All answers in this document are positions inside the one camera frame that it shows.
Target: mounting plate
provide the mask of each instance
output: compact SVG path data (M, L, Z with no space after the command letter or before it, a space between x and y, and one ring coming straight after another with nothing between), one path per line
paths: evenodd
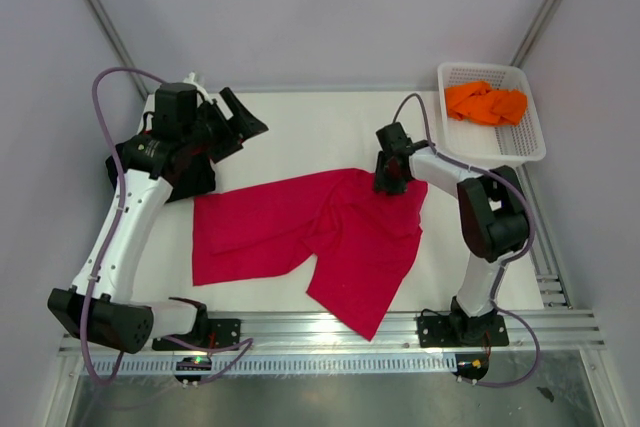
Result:
M220 347L229 347L230 345L237 344L240 342L240 326L242 321L240 319L208 319L207 320L207 330L209 334L206 338L194 342L193 339L189 340L181 336L175 335L178 339L184 340L185 342L189 342L193 345L197 345L198 347L202 347L205 349L208 348L220 348ZM211 336L214 335L213 345L211 345ZM193 350L193 349L185 349L180 345L176 345L173 342L165 339L155 339L153 341L153 350L157 351L180 351L180 350Z
M449 324L448 315L436 315L424 310L416 319L416 323L418 325L418 340L422 348L483 347L482 340L477 344L461 345ZM492 347L509 345L509 335L502 316L497 315L495 317L487 332Z

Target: floor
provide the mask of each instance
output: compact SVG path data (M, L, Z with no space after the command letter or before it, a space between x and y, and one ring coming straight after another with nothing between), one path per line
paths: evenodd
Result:
M513 379L526 372L532 360L528 352L496 352L486 379ZM167 387L156 401L119 412L101 407L84 377L67 427L603 425L575 351L544 352L534 377L502 390L459 384L445 373L224 378L189 391L168 377L122 377L100 402L121 407L148 403Z

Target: metal bracket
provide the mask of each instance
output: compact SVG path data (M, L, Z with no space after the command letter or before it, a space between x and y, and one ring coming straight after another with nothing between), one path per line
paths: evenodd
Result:
M240 341L240 326L242 321L240 319L208 319L206 338L193 343L193 340L184 339L185 342L193 343L196 347L204 349L215 349L220 347L229 347L230 345L237 344ZM182 339L183 336L174 336L178 339ZM153 350L156 351L181 351L192 350L185 349L173 342L165 339L156 339L153 341Z
M420 347L425 348L451 348L451 347L484 347L482 341L477 344L461 345L456 333L449 324L448 316L432 314L422 311L416 319L418 326L418 340ZM509 345L509 335L505 327L504 318L496 316L491 326L487 329L491 347L505 347Z
M533 328L545 351L571 350L576 345L585 349L605 348L602 332L590 310L540 309L516 311ZM240 339L253 337L252 355L293 355L327 353L424 353L416 335L415 312L389 312L369 342L354 333L331 314L325 312L208 312L208 316L242 319ZM509 347L496 347L494 352L532 351L535 346L529 332L515 319L504 318L509 332ZM113 350L91 346L93 357L113 355ZM477 347L449 347L447 353L477 352ZM154 352L151 342L136 355L153 355L158 360L173 352ZM80 356L80 341L65 334L60 344L61 356Z

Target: laundry basket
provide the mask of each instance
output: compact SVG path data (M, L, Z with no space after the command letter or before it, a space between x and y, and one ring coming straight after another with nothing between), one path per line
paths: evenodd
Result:
M444 91L453 85L483 80L493 89L519 90L527 96L527 110L518 125L489 127L447 116ZM445 62L438 67L442 134L440 147L474 165L517 167L541 160L547 153L542 129L524 72L516 67L466 62Z

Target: pink fabric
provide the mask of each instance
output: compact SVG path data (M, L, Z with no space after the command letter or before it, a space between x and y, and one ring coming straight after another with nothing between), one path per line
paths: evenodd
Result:
M427 184L373 192L334 170L195 199L193 283L273 277L318 257L307 294L368 340L415 261Z

